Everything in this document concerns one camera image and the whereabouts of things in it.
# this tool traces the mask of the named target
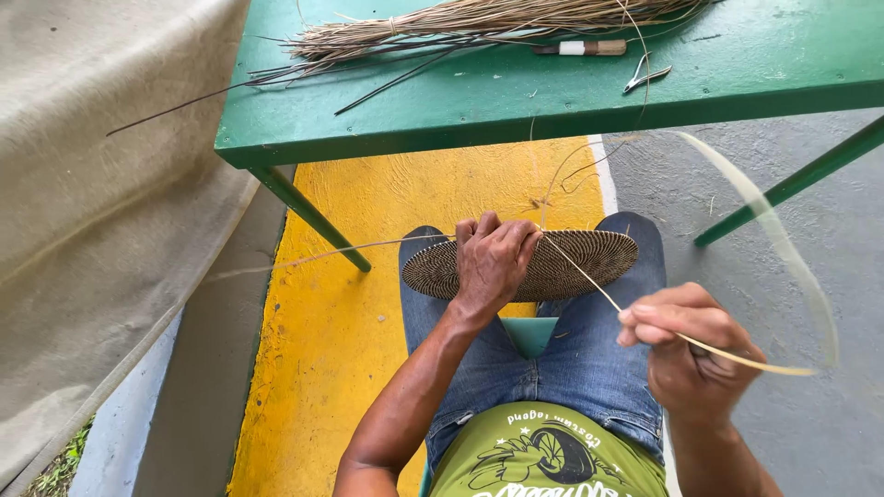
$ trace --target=grass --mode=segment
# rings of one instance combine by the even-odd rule
[[[89,418],[85,426],[80,428],[73,439],[67,443],[61,454],[57,455],[52,463],[40,473],[21,497],[66,497],[71,488],[73,475],[77,473],[80,458],[83,456],[83,448],[86,446],[86,437],[92,428],[95,416]]]

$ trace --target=green t-shirt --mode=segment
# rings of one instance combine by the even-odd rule
[[[431,497],[665,497],[666,473],[634,443],[555,404],[515,402],[469,420]]]

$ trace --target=table top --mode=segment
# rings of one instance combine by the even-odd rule
[[[434,0],[301,0],[311,24],[386,19]],[[643,29],[647,37],[673,25]],[[275,42],[302,31],[294,0],[253,0],[232,84],[291,64]],[[884,106],[884,2],[727,0],[649,37],[652,71],[623,87],[643,55],[536,56],[507,45],[459,50],[338,117],[334,112],[416,67],[418,58],[227,95],[216,152],[239,168],[447,149],[579,134]],[[605,38],[632,38],[634,29]],[[598,39],[584,36],[578,39]]]

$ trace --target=yellow painted floor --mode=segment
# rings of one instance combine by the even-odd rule
[[[539,222],[537,201],[565,157],[583,146],[560,178],[592,164],[587,142],[581,136],[302,164],[294,183],[354,244],[397,239],[421,225],[453,233],[457,221],[487,209],[502,219]],[[592,228],[604,217],[593,172],[594,166],[567,182],[571,189],[586,178],[570,194],[557,181],[548,229]],[[276,260],[331,249],[291,215]],[[367,274],[337,255],[273,272],[231,496],[331,494],[350,435],[407,356],[398,249],[364,249],[374,265]],[[533,304],[505,310],[532,311]],[[424,454],[422,448],[402,474],[401,495],[417,495]]]

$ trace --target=blue jeans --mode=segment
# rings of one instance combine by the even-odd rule
[[[636,264],[605,291],[626,308],[666,284],[663,244],[653,221],[633,212],[603,219],[597,230],[626,233],[638,244]],[[442,234],[422,226],[408,236]],[[406,241],[400,246],[400,273],[416,252],[444,237]],[[400,281],[405,339],[411,355],[430,334],[450,301],[418,294]],[[427,433],[427,460],[439,460],[470,417],[500,404],[543,401],[573,409],[622,439],[643,447],[663,463],[660,430],[663,414],[648,389],[648,352],[644,344],[617,345],[617,311],[600,293],[565,301],[541,302],[537,317],[559,317],[544,352],[525,359],[516,351],[498,317],[470,345],[454,373]]]

